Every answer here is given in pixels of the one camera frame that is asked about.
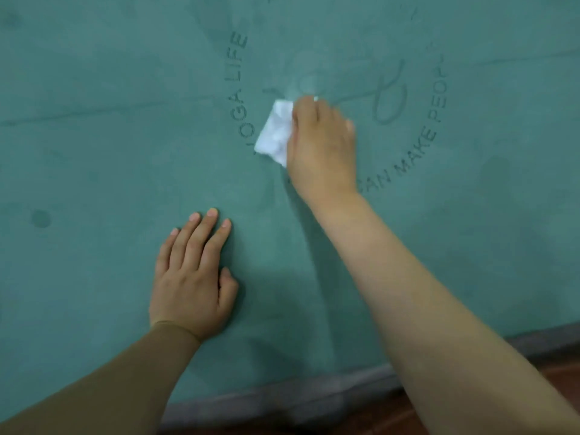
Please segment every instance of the forearm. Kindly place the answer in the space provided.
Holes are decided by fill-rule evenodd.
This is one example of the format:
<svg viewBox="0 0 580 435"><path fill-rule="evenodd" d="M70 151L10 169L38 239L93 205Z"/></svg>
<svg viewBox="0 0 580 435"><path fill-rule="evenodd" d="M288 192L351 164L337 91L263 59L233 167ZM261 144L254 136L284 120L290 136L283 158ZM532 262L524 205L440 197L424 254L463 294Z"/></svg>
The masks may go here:
<svg viewBox="0 0 580 435"><path fill-rule="evenodd" d="M432 433L577 430L578 417L564 399L454 298L362 197L314 213Z"/></svg>
<svg viewBox="0 0 580 435"><path fill-rule="evenodd" d="M105 366L0 425L0 433L153 434L198 348L187 331L158 325Z"/></svg>

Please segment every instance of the left hand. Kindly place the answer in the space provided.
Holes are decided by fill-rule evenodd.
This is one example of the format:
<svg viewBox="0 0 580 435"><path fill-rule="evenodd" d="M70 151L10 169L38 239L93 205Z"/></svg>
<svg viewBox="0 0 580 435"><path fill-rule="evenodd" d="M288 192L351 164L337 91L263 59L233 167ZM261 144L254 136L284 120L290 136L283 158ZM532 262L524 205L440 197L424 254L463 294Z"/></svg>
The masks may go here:
<svg viewBox="0 0 580 435"><path fill-rule="evenodd" d="M223 328L236 301L238 283L227 268L219 271L231 221L224 220L208 240L217 220L218 211L213 208L203 219L194 213L161 246L149 305L152 327L177 325L200 344Z"/></svg>

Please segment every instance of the white cloth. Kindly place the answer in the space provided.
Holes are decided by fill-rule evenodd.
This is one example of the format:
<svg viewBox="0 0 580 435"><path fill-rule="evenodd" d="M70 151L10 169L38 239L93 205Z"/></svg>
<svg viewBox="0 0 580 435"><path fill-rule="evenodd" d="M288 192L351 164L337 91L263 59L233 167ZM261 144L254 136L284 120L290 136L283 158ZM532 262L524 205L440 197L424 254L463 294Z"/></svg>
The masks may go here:
<svg viewBox="0 0 580 435"><path fill-rule="evenodd" d="M264 129L257 138L254 150L265 154L286 167L286 145L292 136L292 110L294 102L277 100L274 102Z"/></svg>

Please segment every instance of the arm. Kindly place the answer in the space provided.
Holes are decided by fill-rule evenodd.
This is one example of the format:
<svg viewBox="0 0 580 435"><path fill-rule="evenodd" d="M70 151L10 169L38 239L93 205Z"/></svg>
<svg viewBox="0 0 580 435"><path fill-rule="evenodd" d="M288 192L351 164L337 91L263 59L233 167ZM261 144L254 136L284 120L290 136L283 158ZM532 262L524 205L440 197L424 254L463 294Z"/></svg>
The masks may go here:
<svg viewBox="0 0 580 435"><path fill-rule="evenodd" d="M156 433L179 377L201 342L222 328L236 299L236 281L218 270L229 220L206 243L217 215L214 209L201 221L193 214L161 247L151 330L97 371L0 424L0 433Z"/></svg>
<svg viewBox="0 0 580 435"><path fill-rule="evenodd" d="M337 248L433 434L571 434L580 418L404 247L356 191L354 128L324 101L295 106L288 170Z"/></svg>

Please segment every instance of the hand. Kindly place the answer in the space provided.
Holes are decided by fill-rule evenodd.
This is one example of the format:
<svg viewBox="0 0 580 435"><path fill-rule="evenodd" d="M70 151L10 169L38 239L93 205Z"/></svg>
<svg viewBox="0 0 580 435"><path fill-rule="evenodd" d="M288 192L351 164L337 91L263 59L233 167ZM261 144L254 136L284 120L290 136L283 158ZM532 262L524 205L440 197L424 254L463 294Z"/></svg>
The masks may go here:
<svg viewBox="0 0 580 435"><path fill-rule="evenodd" d="M230 234L231 221L223 221L208 241L217 220L217 210L210 209L203 220L194 213L181 231L173 229L157 257L149 305L152 327L177 325L199 344L220 332L238 292L230 271L224 267L219 272L221 247Z"/></svg>
<svg viewBox="0 0 580 435"><path fill-rule="evenodd" d="M288 173L302 199L313 206L356 195L354 124L325 100L305 96L294 104L288 141Z"/></svg>

